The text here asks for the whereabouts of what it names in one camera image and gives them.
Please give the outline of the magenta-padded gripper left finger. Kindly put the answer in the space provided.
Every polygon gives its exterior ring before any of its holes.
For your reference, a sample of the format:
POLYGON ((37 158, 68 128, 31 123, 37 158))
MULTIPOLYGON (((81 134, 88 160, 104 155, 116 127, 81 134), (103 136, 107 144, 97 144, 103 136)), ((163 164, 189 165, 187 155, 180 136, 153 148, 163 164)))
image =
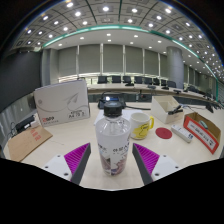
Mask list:
POLYGON ((43 166, 43 169, 79 185, 90 154, 91 145, 87 143, 65 155, 57 154, 43 166))

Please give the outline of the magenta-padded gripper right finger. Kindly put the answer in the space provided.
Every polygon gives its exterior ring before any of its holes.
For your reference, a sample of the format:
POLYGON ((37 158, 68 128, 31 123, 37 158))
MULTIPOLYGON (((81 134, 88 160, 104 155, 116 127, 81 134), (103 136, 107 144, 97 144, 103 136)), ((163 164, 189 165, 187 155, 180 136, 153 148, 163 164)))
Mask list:
POLYGON ((168 155, 159 155, 137 143, 133 144, 132 153, 145 185, 181 169, 168 155))

